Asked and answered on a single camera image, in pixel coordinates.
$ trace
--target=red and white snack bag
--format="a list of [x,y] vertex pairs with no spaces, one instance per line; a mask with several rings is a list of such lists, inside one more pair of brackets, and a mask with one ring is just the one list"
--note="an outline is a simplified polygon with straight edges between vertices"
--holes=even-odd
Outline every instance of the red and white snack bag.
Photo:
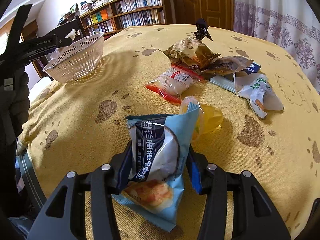
[[201,79],[199,75],[191,71],[171,65],[155,80],[149,82],[146,88],[156,92],[167,101],[181,104],[182,92]]

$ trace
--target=bookshelf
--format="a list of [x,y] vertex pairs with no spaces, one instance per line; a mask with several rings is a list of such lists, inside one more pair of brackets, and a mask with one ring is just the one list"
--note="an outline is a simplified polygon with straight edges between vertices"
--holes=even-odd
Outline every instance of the bookshelf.
[[113,0],[80,15],[87,35],[109,38],[128,26],[172,24],[170,0]]

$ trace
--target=yellow tablecloth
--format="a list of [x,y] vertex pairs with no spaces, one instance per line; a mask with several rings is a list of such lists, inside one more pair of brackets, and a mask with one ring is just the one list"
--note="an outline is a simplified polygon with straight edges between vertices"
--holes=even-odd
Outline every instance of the yellow tablecloth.
[[[178,113],[179,106],[145,85],[170,66],[157,49],[165,50],[195,30],[194,25],[127,28],[104,42],[104,56],[93,74],[66,84],[55,81],[41,93],[30,108],[20,140],[47,197],[68,171],[93,171],[124,150],[130,139],[125,116]],[[295,238],[307,222],[314,199],[320,197],[319,95],[297,63],[277,45],[213,27],[209,33],[213,41],[204,38],[203,42],[213,52],[242,55],[261,65],[284,111],[270,112],[262,120],[245,99],[198,82],[183,97],[193,95],[216,106],[225,118],[215,132],[202,136],[193,147],[225,171],[252,171]],[[206,197],[195,193],[186,171],[184,181],[177,226],[171,233],[114,203],[122,239],[196,239]],[[230,205],[229,239],[231,215]],[[93,239],[90,227],[87,233]]]

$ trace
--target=blue snack bag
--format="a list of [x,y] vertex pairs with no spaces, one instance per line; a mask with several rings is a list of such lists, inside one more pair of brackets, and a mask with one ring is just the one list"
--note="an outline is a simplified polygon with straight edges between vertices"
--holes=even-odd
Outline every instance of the blue snack bag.
[[250,75],[251,73],[257,73],[260,70],[261,66],[256,62],[252,62],[251,65],[244,69],[244,71]]
[[184,190],[182,172],[189,152],[199,107],[185,114],[130,116],[132,169],[121,195],[113,195],[151,223],[170,232],[176,225]]

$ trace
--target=white plastic basket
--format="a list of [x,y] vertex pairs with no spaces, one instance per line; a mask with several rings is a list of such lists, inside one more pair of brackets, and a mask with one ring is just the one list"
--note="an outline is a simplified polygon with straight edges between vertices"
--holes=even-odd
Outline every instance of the white plastic basket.
[[102,58],[103,35],[104,33],[97,33],[84,37],[65,47],[60,56],[50,60],[42,71],[60,83],[89,75]]

